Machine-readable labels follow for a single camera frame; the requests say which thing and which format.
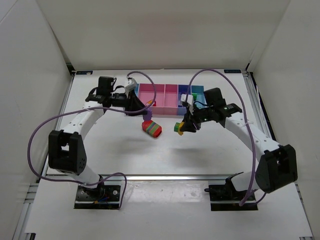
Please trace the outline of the red striped lego block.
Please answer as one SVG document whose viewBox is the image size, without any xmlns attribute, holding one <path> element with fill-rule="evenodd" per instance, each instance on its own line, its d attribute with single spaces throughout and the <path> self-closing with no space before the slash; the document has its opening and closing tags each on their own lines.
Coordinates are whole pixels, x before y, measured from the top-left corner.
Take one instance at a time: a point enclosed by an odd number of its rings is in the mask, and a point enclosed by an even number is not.
<svg viewBox="0 0 320 240">
<path fill-rule="evenodd" d="M 142 130 L 153 138 L 158 138 L 162 133 L 162 127 L 153 120 L 147 120 L 141 124 Z"/>
</svg>

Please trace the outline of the yellow striped lego block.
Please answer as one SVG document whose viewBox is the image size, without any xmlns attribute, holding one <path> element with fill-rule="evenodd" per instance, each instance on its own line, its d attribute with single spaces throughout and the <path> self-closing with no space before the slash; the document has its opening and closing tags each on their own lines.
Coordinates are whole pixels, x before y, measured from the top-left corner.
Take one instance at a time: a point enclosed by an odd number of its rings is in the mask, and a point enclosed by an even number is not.
<svg viewBox="0 0 320 240">
<path fill-rule="evenodd" d="M 181 127 L 180 127 L 180 130 L 179 130 L 179 132 L 178 132 L 178 134 L 180 135 L 180 136 L 182 136 L 184 133 L 181 131 Z"/>
</svg>

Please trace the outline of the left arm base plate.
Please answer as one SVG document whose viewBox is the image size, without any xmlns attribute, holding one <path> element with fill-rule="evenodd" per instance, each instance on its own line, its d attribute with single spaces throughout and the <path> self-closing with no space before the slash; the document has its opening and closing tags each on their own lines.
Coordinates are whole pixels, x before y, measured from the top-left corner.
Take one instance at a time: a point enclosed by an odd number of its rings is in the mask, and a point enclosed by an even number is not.
<svg viewBox="0 0 320 240">
<path fill-rule="evenodd" d="M 100 183 L 96 188 L 79 185 L 76 190 L 74 209 L 118 210 L 121 203 L 122 186 L 118 182 Z"/>
</svg>

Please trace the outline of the green lego brick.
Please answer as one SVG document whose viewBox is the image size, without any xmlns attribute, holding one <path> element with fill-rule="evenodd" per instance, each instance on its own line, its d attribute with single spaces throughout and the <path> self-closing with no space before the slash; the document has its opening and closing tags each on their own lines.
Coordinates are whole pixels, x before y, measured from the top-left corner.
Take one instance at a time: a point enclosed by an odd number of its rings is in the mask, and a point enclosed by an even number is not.
<svg viewBox="0 0 320 240">
<path fill-rule="evenodd" d="M 197 93 L 192 93 L 192 97 L 194 101 L 197 101 L 198 94 Z"/>
</svg>

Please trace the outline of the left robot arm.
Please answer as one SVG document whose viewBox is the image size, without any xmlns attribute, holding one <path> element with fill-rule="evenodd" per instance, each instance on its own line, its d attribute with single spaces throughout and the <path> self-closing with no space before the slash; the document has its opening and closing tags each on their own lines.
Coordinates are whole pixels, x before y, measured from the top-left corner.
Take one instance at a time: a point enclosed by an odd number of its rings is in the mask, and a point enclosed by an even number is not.
<svg viewBox="0 0 320 240">
<path fill-rule="evenodd" d="M 145 105 L 135 93 L 137 82 L 128 77 L 122 88 L 123 93 L 116 93 L 117 79 L 101 76 L 98 86 L 93 88 L 85 99 L 75 118 L 61 130 L 53 130 L 48 136 L 48 165 L 60 173 L 72 177 L 74 181 L 88 189 L 96 189 L 101 176 L 87 165 L 84 139 L 94 124 L 107 111 L 107 108 L 123 108 L 126 115 L 146 115 Z"/>
</svg>

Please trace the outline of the small purple lego block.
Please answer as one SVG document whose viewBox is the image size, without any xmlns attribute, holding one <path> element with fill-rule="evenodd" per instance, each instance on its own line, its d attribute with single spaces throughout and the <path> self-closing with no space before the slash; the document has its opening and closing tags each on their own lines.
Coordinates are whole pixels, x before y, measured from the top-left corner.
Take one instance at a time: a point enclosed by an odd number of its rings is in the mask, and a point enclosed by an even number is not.
<svg viewBox="0 0 320 240">
<path fill-rule="evenodd" d="M 152 116 L 153 116 L 152 110 L 148 108 L 142 115 L 142 118 L 146 122 L 146 121 L 151 121 Z"/>
</svg>

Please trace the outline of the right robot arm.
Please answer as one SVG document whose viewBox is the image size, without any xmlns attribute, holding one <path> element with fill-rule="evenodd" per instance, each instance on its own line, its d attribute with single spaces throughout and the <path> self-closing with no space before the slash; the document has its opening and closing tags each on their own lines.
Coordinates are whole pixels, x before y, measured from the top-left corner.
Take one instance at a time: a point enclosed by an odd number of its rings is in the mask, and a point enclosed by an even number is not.
<svg viewBox="0 0 320 240">
<path fill-rule="evenodd" d="M 290 144 L 281 145 L 251 125 L 244 110 L 235 103 L 227 104 L 219 88 L 206 90 L 204 97 L 206 106 L 198 108 L 192 96 L 181 95 L 180 100 L 186 113 L 174 130 L 179 135 L 184 132 L 196 133 L 203 123 L 214 121 L 233 133 L 251 150 L 253 170 L 229 176 L 225 180 L 228 190 L 236 193 L 262 190 L 269 194 L 298 179 L 296 151 Z"/>
</svg>

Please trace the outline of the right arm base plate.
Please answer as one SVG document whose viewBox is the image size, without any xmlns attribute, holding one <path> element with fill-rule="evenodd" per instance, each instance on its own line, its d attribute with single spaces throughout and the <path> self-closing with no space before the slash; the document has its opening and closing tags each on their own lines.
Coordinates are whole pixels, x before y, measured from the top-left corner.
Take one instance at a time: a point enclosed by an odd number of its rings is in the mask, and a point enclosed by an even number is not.
<svg viewBox="0 0 320 240">
<path fill-rule="evenodd" d="M 240 206 L 240 201 L 246 195 L 246 191 L 232 192 L 225 184 L 211 184 L 204 189 L 209 195 L 210 210 L 212 212 L 257 211 L 256 197 L 252 194 L 246 202 Z"/>
</svg>

